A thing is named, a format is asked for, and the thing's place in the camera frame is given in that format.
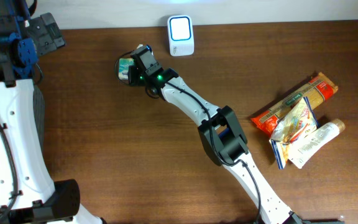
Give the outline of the green tissue pack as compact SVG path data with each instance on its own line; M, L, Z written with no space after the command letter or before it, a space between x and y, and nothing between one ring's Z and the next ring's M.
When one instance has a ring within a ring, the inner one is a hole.
M118 67L118 77L120 80L127 80L129 77L129 67L134 65L131 58L120 58Z

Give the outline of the cream foil pouch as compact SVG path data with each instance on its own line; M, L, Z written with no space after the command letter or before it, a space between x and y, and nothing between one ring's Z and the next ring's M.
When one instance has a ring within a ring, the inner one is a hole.
M318 122L310 101L304 96L276 125L269 143L280 170L284 169L295 144L317 130Z

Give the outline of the white shampoo tube gold cap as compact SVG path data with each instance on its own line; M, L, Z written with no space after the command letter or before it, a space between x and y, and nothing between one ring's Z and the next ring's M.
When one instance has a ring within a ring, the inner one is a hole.
M325 144L333 140L346 128L346 125L340 119L334 119L302 140L293 144L288 154L288 159L297 168L301 169Z

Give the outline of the orange spaghetti packet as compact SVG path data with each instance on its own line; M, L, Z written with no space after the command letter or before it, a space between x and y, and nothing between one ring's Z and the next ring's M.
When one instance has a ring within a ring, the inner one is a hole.
M265 134L271 136L277 124L302 98L307 97L313 110L330 99L338 89L339 87L333 81L322 72L319 72L317 76L311 78L296 90L293 90L263 113L251 118L251 121Z

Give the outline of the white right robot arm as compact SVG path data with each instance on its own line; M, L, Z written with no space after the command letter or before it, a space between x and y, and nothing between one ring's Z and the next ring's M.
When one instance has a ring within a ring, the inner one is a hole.
M134 65L129 69L129 84L143 85L154 97L173 104L198 127L205 153L217 166L228 170L257 207L255 222L301 223L301 218L283 202L256 166L247 138L235 112L220 108L194 92L171 68L164 69L150 46L130 53Z

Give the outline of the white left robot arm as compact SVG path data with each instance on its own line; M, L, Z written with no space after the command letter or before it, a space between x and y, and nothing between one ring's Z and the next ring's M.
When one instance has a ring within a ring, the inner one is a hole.
M0 0L0 223L102 223L80 202L73 179L53 181L35 122L39 58L65 45L49 13Z

